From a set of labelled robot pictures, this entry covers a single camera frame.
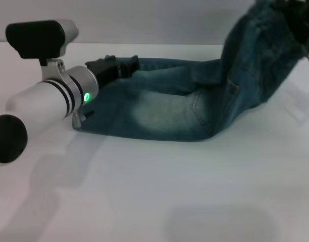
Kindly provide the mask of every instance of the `green led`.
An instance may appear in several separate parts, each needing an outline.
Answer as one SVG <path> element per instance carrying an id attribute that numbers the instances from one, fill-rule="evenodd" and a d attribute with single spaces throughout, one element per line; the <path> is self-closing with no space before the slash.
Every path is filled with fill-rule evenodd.
<path id="1" fill-rule="evenodd" d="M 85 96 L 84 96 L 84 101 L 85 102 L 88 102 L 90 99 L 90 94 L 89 93 L 86 93 Z"/>

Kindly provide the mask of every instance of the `black clamp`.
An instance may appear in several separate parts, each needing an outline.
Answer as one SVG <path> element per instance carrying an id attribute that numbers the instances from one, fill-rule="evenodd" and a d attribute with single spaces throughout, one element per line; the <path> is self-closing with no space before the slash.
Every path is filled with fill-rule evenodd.
<path id="1" fill-rule="evenodd" d="M 119 62 L 112 55 L 94 62 L 87 62 L 85 65 L 96 76 L 100 89 L 118 78 L 132 77 L 132 74 L 140 68 L 137 55 L 127 62 Z"/>

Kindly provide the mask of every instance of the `denim fabric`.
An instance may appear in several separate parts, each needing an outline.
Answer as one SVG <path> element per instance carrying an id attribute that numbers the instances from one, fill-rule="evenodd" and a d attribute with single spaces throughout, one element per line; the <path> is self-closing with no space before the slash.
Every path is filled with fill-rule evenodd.
<path id="1" fill-rule="evenodd" d="M 257 1 L 229 34 L 221 59 L 140 59 L 83 106 L 82 131 L 136 139 L 198 141 L 266 102 L 304 57 L 271 0 Z"/>

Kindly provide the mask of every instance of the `black rubber tip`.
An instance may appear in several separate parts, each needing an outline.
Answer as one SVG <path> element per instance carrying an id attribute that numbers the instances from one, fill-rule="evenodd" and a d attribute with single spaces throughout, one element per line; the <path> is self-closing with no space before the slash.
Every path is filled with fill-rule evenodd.
<path id="1" fill-rule="evenodd" d="M 0 163 L 16 160 L 28 142 L 27 130 L 23 122 L 9 114 L 0 116 Z"/>

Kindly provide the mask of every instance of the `white table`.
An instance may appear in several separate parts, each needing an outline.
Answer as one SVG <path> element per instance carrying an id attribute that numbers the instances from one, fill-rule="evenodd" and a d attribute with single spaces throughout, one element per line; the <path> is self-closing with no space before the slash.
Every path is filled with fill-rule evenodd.
<path id="1" fill-rule="evenodd" d="M 221 46 L 71 44 L 66 66 L 117 56 L 214 59 Z M 0 43 L 0 111 L 40 81 Z M 309 65 L 267 105 L 199 143 L 77 133 L 59 122 L 0 166 L 0 242 L 309 242 Z"/>

